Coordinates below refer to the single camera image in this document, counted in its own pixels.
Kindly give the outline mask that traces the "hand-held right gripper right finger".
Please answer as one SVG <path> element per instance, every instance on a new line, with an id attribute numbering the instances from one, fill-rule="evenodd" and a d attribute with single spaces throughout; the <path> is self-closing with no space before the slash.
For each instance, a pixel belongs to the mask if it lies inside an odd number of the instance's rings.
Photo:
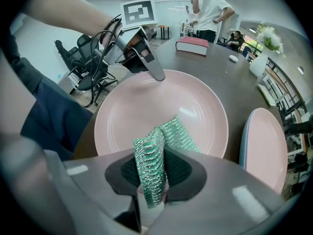
<path id="1" fill-rule="evenodd" d="M 158 235 L 264 234 L 262 223 L 284 205 L 234 162 L 169 147 L 164 152 L 170 187 Z"/>

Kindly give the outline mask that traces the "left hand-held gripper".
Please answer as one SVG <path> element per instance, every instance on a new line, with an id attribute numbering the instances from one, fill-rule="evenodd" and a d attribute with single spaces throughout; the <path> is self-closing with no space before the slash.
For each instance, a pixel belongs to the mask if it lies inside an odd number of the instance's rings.
<path id="1" fill-rule="evenodd" d="M 165 79 L 165 73 L 157 60 L 149 41 L 156 33 L 157 16 L 154 0 L 134 0 L 120 5 L 120 14 L 105 26 L 99 34 L 103 50 L 97 53 L 105 64 L 122 63 L 131 73 L 149 71 L 157 81 Z M 133 39 L 141 38 L 149 48 L 148 56 L 141 56 L 131 48 Z"/>

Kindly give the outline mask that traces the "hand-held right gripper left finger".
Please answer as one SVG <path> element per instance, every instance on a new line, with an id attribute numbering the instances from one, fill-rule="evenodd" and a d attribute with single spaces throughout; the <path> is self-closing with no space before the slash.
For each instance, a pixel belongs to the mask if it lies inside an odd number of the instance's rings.
<path id="1" fill-rule="evenodd" d="M 72 175 L 78 188 L 95 202 L 107 216 L 119 224 L 141 231 L 140 211 L 137 199 L 139 180 L 135 184 L 126 180 L 123 165 L 134 159 L 132 150 L 124 150 L 103 156 L 64 162 L 66 169 L 85 165 L 87 171 Z"/>

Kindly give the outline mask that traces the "person's left hand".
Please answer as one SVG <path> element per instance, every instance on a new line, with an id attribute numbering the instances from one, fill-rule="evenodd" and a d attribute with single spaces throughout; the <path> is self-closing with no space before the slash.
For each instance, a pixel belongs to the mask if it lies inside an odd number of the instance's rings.
<path id="1" fill-rule="evenodd" d="M 131 48 L 134 48 L 143 57 L 150 54 L 149 48 L 147 47 L 145 41 L 141 38 L 133 39 Z"/>

